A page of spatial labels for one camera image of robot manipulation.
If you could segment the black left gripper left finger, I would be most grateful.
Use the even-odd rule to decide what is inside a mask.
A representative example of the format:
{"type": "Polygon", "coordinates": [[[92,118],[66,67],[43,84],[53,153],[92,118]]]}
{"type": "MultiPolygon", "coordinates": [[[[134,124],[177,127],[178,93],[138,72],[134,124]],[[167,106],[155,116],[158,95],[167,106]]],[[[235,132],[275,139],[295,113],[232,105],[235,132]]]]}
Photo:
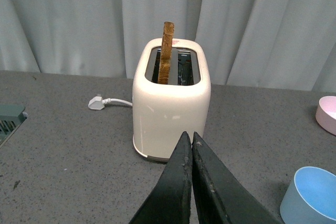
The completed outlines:
{"type": "Polygon", "coordinates": [[[157,184],[130,223],[189,223],[193,154],[183,132],[157,184]]]}

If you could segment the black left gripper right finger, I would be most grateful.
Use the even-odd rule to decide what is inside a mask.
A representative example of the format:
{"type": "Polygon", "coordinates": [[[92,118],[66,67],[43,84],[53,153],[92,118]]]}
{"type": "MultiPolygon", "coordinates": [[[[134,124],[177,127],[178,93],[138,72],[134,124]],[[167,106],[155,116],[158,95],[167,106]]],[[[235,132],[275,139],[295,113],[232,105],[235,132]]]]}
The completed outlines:
{"type": "Polygon", "coordinates": [[[194,133],[193,191],[199,223],[281,223],[194,133]]]}

